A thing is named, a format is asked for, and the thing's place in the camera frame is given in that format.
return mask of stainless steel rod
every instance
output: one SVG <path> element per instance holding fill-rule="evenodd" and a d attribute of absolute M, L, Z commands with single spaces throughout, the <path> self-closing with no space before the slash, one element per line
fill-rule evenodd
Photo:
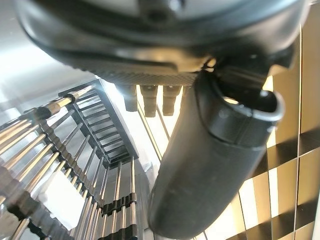
<path fill-rule="evenodd" d="M 14 139 L 10 139 L 10 142 L 5 142 L 4 144 L 0 145 L 0 155 L 3 154 L 5 151 L 7 151 L 9 148 L 11 148 L 13 145 L 21 141 L 23 138 L 25 138 L 27 135 L 32 133 L 33 131 L 37 130 L 39 125 L 35 125 L 29 130 L 25 131 L 21 135 L 15 137 Z"/>
<path fill-rule="evenodd" d="M 61 169 L 64 167 L 65 164 L 66 164 L 66 160 L 61 161 L 59 165 L 55 168 L 54 172 L 61 171 Z"/>
<path fill-rule="evenodd" d="M 121 208 L 121 213 L 122 213 L 122 218 L 121 218 L 121 228 L 125 229 L 127 226 L 127 214 L 126 214 L 126 206 L 122 206 Z"/>
<path fill-rule="evenodd" d="M 92 223 L 94 221 L 94 216 L 97 210 L 97 202 L 95 202 L 92 206 L 89 219 L 88 219 L 88 225 L 85 229 L 84 238 L 85 240 L 90 240 L 91 230 L 92 230 Z"/>
<path fill-rule="evenodd" d="M 100 158 L 100 161 L 99 161 L 98 166 L 97 166 L 97 168 L 96 168 L 96 171 L 95 171 L 95 174 L 94 174 L 94 177 L 93 177 L 93 181 L 92 181 L 93 188 L 95 188 L 96 185 L 97 185 L 97 180 L 98 180 L 98 176 L 99 176 L 99 171 L 100 171 L 101 165 L 102 165 L 102 163 L 103 163 L 103 161 L 104 161 L 104 158 L 105 158 L 104 156 L 102 156 L 102 157 Z"/>
<path fill-rule="evenodd" d="M 118 169 L 117 169 L 118 171 L 117 171 L 117 174 L 116 174 L 115 190 L 114 190 L 113 200 L 118 200 L 118 199 L 119 199 L 121 167 L 122 167 L 122 162 L 120 161 L 120 162 L 118 163 Z M 116 226 L 117 226 L 117 210 L 114 210 L 114 211 L 112 212 L 111 233 L 115 233 L 115 232 L 116 232 Z"/>
<path fill-rule="evenodd" d="M 53 123 L 50 127 L 52 129 L 56 129 L 60 124 L 62 124 L 65 120 L 67 120 L 67 118 L 69 118 L 74 113 L 75 113 L 75 110 L 73 110 L 73 109 L 68 111 L 65 115 L 63 115 L 55 123 Z"/>
<path fill-rule="evenodd" d="M 118 200 L 118 199 L 119 199 L 121 167 L 122 167 L 122 162 L 120 161 L 120 162 L 118 163 L 118 169 L 117 169 L 117 174 L 116 174 L 115 190 L 114 190 L 113 200 Z"/>
<path fill-rule="evenodd" d="M 25 190 L 27 192 L 31 193 L 33 191 L 35 186 L 38 184 L 40 179 L 45 175 L 45 173 L 49 170 L 49 168 L 52 166 L 52 164 L 55 162 L 58 156 L 59 156 L 59 152 L 55 152 L 51 155 L 49 160 L 43 165 L 40 171 L 34 176 L 34 178 L 26 186 Z"/>
<path fill-rule="evenodd" d="M 79 147 L 78 151 L 74 155 L 73 160 L 78 161 L 80 155 L 82 154 L 83 150 L 85 149 L 85 146 L 87 145 L 88 141 L 90 139 L 90 135 L 86 136 L 83 142 L 81 143 L 81 146 Z"/>
<path fill-rule="evenodd" d="M 82 211 L 81 211 L 81 214 L 80 214 L 78 225 L 76 227 L 72 228 L 70 230 L 70 232 L 69 232 L 69 235 L 71 237 L 74 237 L 76 230 L 78 230 L 79 227 L 80 227 L 79 223 L 81 222 L 82 218 L 84 217 L 84 212 L 85 212 L 85 209 L 86 209 L 87 202 L 88 202 L 88 199 L 85 199 L 84 200 L 84 205 L 83 205 L 83 208 L 82 208 Z"/>
<path fill-rule="evenodd" d="M 99 207 L 96 213 L 96 217 L 95 217 L 95 221 L 94 221 L 94 225 L 92 227 L 92 234 L 91 234 L 91 238 L 92 240 L 96 239 L 96 235 L 97 235 L 97 227 L 98 227 L 98 222 L 99 222 L 99 216 L 101 214 L 101 208 Z"/>
<path fill-rule="evenodd" d="M 78 239 L 79 236 L 81 236 L 83 230 L 84 230 L 84 225 L 86 223 L 86 219 L 87 219 L 87 215 L 88 215 L 88 212 L 89 212 L 89 208 L 91 206 L 91 202 L 92 202 L 92 196 L 90 196 L 84 206 L 84 209 L 83 209 L 83 216 L 82 218 L 80 219 L 80 223 L 79 223 L 79 228 L 77 228 L 77 230 L 75 231 L 75 236 L 74 236 L 74 239 Z"/>
<path fill-rule="evenodd" d="M 19 240 L 24 233 L 25 229 L 28 227 L 28 224 L 30 223 L 29 218 L 23 219 L 19 226 L 16 228 L 15 232 L 13 233 L 11 240 Z"/>
<path fill-rule="evenodd" d="M 77 190 L 78 193 L 80 193 L 82 185 L 83 185 L 82 182 L 80 182 L 79 185 L 76 187 L 76 190 Z"/>
<path fill-rule="evenodd" d="M 108 174 L 109 174 L 109 167 L 104 170 L 103 182 L 102 182 L 101 191 L 100 191 L 101 200 L 105 199 L 105 192 L 106 192 L 106 187 L 107 187 Z"/>
<path fill-rule="evenodd" d="M 76 184 L 76 181 L 77 181 L 78 177 L 75 175 L 73 176 L 73 178 L 71 179 L 71 184 L 72 185 L 75 185 Z"/>
<path fill-rule="evenodd" d="M 90 157 L 89 157 L 89 159 L 88 159 L 88 162 L 86 163 L 86 165 L 85 165 L 85 167 L 84 167 L 84 170 L 83 170 L 84 175 L 87 175 L 88 170 L 89 170 L 89 168 L 90 168 L 90 166 L 91 166 L 92 160 L 93 160 L 94 157 L 95 157 L 95 154 L 96 154 L 97 149 L 98 149 L 97 146 L 95 146 L 95 147 L 93 148 L 93 150 L 92 150 L 92 152 L 91 152 L 91 155 L 90 155 Z"/>
<path fill-rule="evenodd" d="M 131 159 L 131 193 L 136 192 L 136 177 L 135 177 L 135 158 L 132 157 Z M 130 219 L 130 224 L 136 224 L 136 204 L 132 202 L 130 204 L 131 208 L 131 219 Z"/>
<path fill-rule="evenodd" d="M 63 140 L 62 144 L 67 146 L 68 143 L 70 143 L 71 139 L 76 135 L 76 133 L 80 130 L 82 127 L 82 123 L 79 123 L 73 130 L 70 132 L 70 134 Z"/>
<path fill-rule="evenodd" d="M 5 137 L 7 134 L 9 134 L 11 131 L 13 131 L 14 129 L 18 128 L 19 126 L 28 123 L 29 120 L 25 119 L 25 120 L 20 120 L 20 121 L 16 121 L 15 123 L 13 123 L 12 125 L 6 127 L 5 129 L 3 129 L 2 131 L 0 131 L 0 138 Z"/>
<path fill-rule="evenodd" d="M 72 171 L 72 168 L 68 168 L 68 169 L 65 171 L 64 175 L 65 175 L 66 177 L 69 177 L 71 171 Z"/>
<path fill-rule="evenodd" d="M 89 92 L 90 90 L 92 90 L 95 86 L 94 85 L 90 85 L 87 86 L 79 91 L 73 91 L 70 92 L 70 94 L 73 95 L 73 97 L 75 98 L 75 100 L 78 100 L 82 95 L 86 94 L 87 92 Z"/>
<path fill-rule="evenodd" d="M 10 158 L 3 166 L 10 170 L 20 159 L 22 159 L 31 149 L 33 149 L 36 145 L 38 145 L 44 138 L 45 134 L 40 134 L 37 136 L 32 142 L 30 142 L 27 146 L 21 149 L 16 155 Z"/>
<path fill-rule="evenodd" d="M 107 220 L 108 220 L 108 215 L 105 214 L 103 216 L 103 225 L 102 225 L 101 237 L 106 237 L 106 235 L 107 235 Z"/>
<path fill-rule="evenodd" d="M 21 126 L 12 129 L 10 132 L 8 132 L 6 135 L 4 135 L 2 138 L 0 138 L 0 144 L 3 144 L 5 141 L 9 140 L 13 136 L 17 135 L 18 133 L 22 132 L 26 128 L 31 126 L 31 122 L 27 122 L 25 124 L 22 124 Z"/>
<path fill-rule="evenodd" d="M 131 160 L 131 193 L 135 193 L 136 192 L 136 181 L 135 181 L 135 159 L 134 157 L 132 157 Z"/>
<path fill-rule="evenodd" d="M 50 151 L 54 145 L 49 143 L 23 168 L 23 170 L 17 175 L 16 179 L 21 182 L 32 168 Z"/>
<path fill-rule="evenodd" d="M 82 193 L 82 197 L 85 199 L 87 197 L 88 194 L 88 190 L 84 190 L 84 192 Z"/>

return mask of black plastic casing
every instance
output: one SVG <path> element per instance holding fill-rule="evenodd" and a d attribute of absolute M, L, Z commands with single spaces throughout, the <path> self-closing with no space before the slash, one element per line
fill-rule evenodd
<path fill-rule="evenodd" d="M 152 190 L 148 222 L 156 234 L 191 239 L 230 203 L 284 115 L 277 93 L 261 94 L 255 108 L 231 104 L 216 79 L 208 72 L 199 74 L 182 104 Z"/>
<path fill-rule="evenodd" d="M 158 28 L 142 16 L 85 1 L 14 2 L 25 32 L 53 58 L 108 82 L 146 86 L 191 86 L 192 73 L 208 58 L 282 51 L 293 43 L 309 11 L 308 0 L 244 0 L 227 11 Z M 212 4 L 219 9 L 226 3 Z"/>

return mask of black cylindrical handle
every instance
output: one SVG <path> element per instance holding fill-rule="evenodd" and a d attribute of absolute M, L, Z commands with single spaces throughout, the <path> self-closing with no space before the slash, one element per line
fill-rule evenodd
<path fill-rule="evenodd" d="M 191 239 L 215 221 L 256 168 L 284 114 L 276 93 L 233 104 L 219 86 L 201 73 L 184 100 L 149 204 L 149 225 L 158 235 Z"/>

